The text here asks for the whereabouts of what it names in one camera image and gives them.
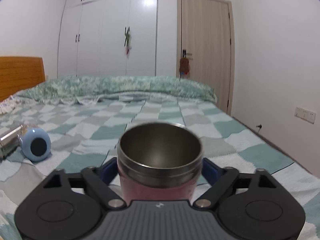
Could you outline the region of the pink stainless steel cup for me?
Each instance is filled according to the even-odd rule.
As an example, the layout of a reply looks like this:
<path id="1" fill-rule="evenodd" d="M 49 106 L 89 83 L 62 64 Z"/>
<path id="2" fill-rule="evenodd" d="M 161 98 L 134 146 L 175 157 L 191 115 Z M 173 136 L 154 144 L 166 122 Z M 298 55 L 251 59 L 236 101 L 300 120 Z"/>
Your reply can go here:
<path id="1" fill-rule="evenodd" d="M 191 200 L 202 159 L 200 139 L 183 125 L 150 122 L 128 129 L 117 146 L 125 202 Z"/>

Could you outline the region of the light blue cartoon cup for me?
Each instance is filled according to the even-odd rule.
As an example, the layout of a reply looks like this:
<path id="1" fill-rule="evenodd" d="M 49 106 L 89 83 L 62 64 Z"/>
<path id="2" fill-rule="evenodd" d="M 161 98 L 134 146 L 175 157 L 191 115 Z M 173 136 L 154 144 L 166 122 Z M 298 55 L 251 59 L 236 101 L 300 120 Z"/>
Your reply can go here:
<path id="1" fill-rule="evenodd" d="M 50 137 L 41 128 L 27 128 L 18 135 L 18 141 L 24 156 L 32 162 L 44 161 L 51 153 Z"/>

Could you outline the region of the green floral quilt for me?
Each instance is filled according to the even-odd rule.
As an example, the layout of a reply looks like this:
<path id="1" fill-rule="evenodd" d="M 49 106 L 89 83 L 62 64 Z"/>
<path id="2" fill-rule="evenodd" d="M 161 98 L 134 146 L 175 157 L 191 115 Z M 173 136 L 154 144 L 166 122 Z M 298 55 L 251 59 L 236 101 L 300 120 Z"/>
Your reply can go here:
<path id="1" fill-rule="evenodd" d="M 45 104 L 96 103 L 119 97 L 144 99 L 192 99 L 217 103 L 214 89 L 208 85 L 173 76 L 65 76 L 21 90 L 15 98 Z"/>

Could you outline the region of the silver steel thermos bottle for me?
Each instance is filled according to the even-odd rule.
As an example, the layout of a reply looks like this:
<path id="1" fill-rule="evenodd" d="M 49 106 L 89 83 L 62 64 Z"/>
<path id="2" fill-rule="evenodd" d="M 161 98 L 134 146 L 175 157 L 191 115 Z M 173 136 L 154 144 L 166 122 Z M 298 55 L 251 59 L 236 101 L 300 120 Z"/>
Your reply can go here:
<path id="1" fill-rule="evenodd" d="M 1 135 L 1 160 L 12 154 L 20 145 L 24 125 L 19 125 Z"/>

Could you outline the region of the brown plush toy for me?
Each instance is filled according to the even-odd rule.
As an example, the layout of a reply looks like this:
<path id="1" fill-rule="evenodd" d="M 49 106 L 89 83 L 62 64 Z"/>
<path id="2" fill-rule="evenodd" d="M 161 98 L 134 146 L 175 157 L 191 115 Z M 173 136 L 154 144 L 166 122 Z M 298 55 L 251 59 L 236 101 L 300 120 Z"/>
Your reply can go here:
<path id="1" fill-rule="evenodd" d="M 179 73 L 180 76 L 188 75 L 190 72 L 189 59 L 187 57 L 182 57 L 180 59 Z"/>

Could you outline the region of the green hanging toy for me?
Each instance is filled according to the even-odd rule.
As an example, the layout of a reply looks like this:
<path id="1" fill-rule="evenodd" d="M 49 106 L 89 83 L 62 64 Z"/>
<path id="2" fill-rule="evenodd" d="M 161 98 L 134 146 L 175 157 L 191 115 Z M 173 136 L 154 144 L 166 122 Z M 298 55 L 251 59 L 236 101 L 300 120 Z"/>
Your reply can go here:
<path id="1" fill-rule="evenodd" d="M 130 50 L 131 50 L 131 31 L 130 27 L 125 27 L 125 41 L 124 41 L 124 47 L 125 47 L 125 55 L 129 57 Z"/>

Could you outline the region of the orange wooden headboard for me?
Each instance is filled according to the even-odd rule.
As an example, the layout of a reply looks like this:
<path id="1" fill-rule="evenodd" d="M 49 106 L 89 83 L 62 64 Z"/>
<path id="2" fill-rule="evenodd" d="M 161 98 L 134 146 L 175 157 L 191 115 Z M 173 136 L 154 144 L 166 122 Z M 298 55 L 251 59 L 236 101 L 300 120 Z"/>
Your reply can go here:
<path id="1" fill-rule="evenodd" d="M 20 90 L 35 87 L 45 80 L 43 59 L 41 57 L 1 56 L 1 101 Z"/>

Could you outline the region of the beige wooden door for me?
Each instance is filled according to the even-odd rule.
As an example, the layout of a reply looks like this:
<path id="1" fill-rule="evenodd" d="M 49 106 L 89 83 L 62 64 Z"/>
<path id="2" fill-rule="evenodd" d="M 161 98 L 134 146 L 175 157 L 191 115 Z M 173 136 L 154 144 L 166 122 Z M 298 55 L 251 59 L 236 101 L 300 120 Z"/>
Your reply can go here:
<path id="1" fill-rule="evenodd" d="M 230 114 L 234 90 L 234 21 L 228 0 L 177 0 L 177 56 L 189 60 L 189 73 L 178 77 L 209 85 L 217 107 Z"/>

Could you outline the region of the white wardrobe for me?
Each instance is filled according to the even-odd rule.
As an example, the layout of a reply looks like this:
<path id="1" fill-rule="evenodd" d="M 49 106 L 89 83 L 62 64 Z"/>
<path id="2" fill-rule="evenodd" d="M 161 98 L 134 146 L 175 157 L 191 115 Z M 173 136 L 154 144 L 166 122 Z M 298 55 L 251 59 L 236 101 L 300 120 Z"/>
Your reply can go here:
<path id="1" fill-rule="evenodd" d="M 158 0 L 66 0 L 57 75 L 156 74 Z M 125 55 L 125 27 L 131 50 Z"/>

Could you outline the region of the white wall socket panel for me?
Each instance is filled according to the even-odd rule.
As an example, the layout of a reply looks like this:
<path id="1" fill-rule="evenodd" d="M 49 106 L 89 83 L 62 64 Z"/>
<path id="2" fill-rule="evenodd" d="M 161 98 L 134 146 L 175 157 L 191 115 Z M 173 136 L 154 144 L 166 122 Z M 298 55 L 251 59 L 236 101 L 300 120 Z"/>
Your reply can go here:
<path id="1" fill-rule="evenodd" d="M 315 123 L 316 113 L 301 107 L 295 108 L 295 117 L 307 121 L 311 124 Z"/>

